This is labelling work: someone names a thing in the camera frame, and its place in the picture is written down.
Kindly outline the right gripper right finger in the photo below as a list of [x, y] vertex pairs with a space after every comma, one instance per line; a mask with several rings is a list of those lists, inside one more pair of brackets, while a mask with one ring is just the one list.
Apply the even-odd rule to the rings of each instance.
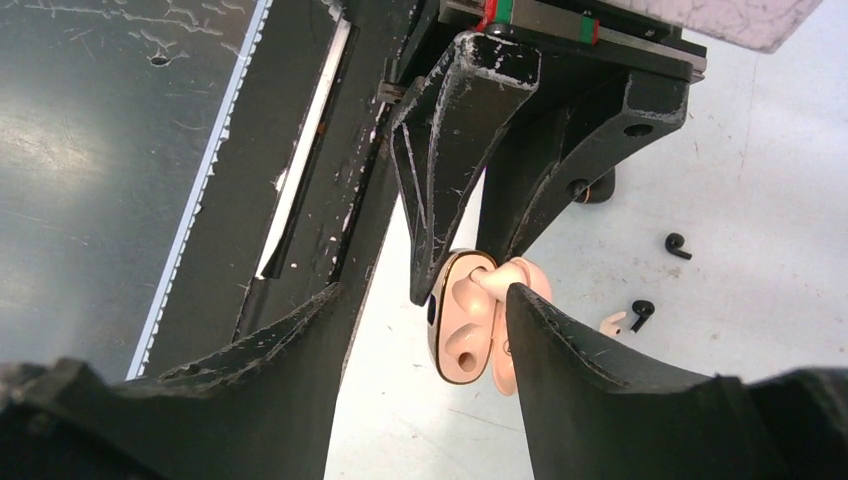
[[509, 288], [508, 336], [538, 479], [843, 479], [847, 372], [746, 383], [642, 354]]

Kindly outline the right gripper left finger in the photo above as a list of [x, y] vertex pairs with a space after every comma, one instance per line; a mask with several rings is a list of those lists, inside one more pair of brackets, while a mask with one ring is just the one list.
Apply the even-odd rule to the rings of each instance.
[[332, 284], [285, 318], [155, 378], [86, 362], [1, 367], [5, 479], [319, 479], [346, 348]]

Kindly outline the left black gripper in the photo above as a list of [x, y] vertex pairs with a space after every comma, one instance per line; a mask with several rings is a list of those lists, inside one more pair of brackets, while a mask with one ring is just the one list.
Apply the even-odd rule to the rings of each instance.
[[599, 1], [425, 1], [380, 100], [424, 305], [486, 169], [477, 249], [523, 255], [588, 187], [680, 129], [704, 47]]

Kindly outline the beige earbud charging case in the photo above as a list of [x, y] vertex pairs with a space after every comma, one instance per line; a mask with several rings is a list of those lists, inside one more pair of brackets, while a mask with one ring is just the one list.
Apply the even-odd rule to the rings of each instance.
[[[552, 298], [549, 280], [538, 265], [523, 257], [503, 264], [509, 262], [526, 270], [525, 286], [545, 300]], [[517, 391], [517, 381], [506, 326], [506, 302], [497, 301], [469, 279], [475, 269], [494, 270], [501, 265], [480, 251], [451, 252], [427, 301], [428, 345], [442, 380], [468, 385], [491, 367], [497, 390], [512, 396]]]

